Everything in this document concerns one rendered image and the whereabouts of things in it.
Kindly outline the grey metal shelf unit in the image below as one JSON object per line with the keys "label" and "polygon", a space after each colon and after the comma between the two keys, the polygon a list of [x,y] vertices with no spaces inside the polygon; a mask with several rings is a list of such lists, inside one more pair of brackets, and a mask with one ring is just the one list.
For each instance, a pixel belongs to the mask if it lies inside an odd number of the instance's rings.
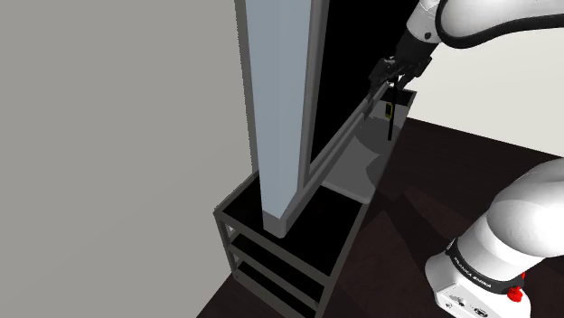
{"label": "grey metal shelf unit", "polygon": [[[270,307],[257,318],[323,318],[415,97],[413,90],[384,86],[370,108],[359,108],[283,238],[263,228],[258,173],[217,206],[213,216],[232,278]],[[394,105],[392,118],[385,117],[387,103]]]}

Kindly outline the tall grey framed flat panel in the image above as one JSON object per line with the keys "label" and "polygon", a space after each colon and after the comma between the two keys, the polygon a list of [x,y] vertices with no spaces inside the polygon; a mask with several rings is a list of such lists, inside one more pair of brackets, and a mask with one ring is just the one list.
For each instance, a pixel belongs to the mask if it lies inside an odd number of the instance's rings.
{"label": "tall grey framed flat panel", "polygon": [[326,158],[370,108],[369,74],[418,0],[234,0],[263,228],[282,238]]}

